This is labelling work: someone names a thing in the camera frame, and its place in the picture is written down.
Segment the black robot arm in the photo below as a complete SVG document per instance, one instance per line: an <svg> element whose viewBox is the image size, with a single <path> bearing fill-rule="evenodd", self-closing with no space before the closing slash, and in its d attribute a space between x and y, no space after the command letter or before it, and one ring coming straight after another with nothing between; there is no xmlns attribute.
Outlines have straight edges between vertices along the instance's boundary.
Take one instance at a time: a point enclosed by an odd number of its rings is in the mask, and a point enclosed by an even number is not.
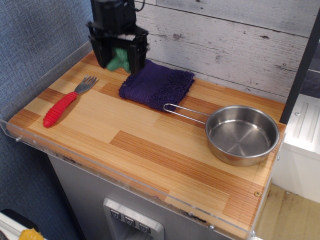
<svg viewBox="0 0 320 240"><path fill-rule="evenodd" d="M136 75L145 67L149 32L136 25L138 9L133 0L92 0L93 21L89 41L99 65Z"/></svg>

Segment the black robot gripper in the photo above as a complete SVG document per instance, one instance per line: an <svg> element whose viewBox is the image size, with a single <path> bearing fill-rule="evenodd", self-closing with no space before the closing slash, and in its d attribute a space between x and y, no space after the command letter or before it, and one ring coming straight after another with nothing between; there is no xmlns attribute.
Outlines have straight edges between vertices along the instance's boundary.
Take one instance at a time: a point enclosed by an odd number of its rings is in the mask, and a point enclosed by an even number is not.
<svg viewBox="0 0 320 240"><path fill-rule="evenodd" d="M136 24L136 13L142 11L144 6L145 1L137 8L133 0L95 0L96 18L87 26L89 41L102 68L105 69L113 57L112 47L122 47L122 35L134 36L128 47L131 74L136 75L145 67L149 32Z"/></svg>

